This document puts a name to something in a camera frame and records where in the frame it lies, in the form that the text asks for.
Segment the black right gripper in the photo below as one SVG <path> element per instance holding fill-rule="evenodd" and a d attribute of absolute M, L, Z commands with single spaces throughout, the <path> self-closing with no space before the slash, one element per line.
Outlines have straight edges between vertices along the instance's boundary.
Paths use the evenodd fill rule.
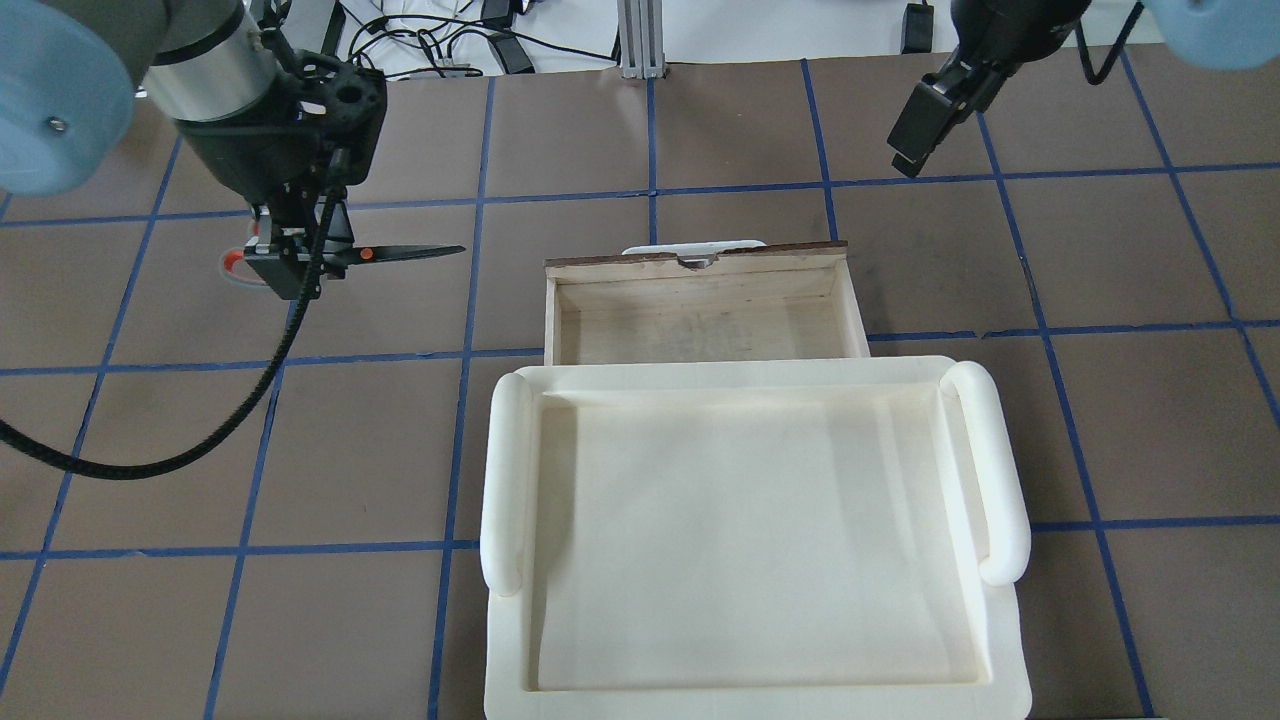
<path fill-rule="evenodd" d="M 1016 68 L 1065 44 L 1088 1 L 952 1 L 955 56 L 965 67 Z"/>

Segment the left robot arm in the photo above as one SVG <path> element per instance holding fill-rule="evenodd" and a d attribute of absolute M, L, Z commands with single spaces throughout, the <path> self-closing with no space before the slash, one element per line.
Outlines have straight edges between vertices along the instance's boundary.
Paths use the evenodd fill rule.
<path fill-rule="evenodd" d="M 242 1 L 5 1 L 3 188 L 82 186 L 138 90 L 252 206 L 364 183 L 387 114 L 381 72 L 293 47 Z"/>

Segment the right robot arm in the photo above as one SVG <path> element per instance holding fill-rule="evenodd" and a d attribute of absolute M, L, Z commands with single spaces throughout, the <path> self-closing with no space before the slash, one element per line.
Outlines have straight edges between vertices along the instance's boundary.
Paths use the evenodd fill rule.
<path fill-rule="evenodd" d="M 1027 64 L 1056 53 L 1089 1 L 952 1 L 960 58 Z M 1170 51 L 1194 67 L 1245 70 L 1279 55 L 1277 1 L 1143 1 Z"/>

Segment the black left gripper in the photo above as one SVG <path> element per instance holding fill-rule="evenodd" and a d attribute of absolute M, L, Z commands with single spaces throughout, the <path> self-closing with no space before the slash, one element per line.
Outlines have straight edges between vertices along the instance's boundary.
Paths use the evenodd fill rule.
<path fill-rule="evenodd" d="M 362 184 L 388 108 L 387 76 L 330 55 L 298 55 L 268 92 L 220 120 L 178 131 L 224 187 L 266 206 L 294 184 Z"/>

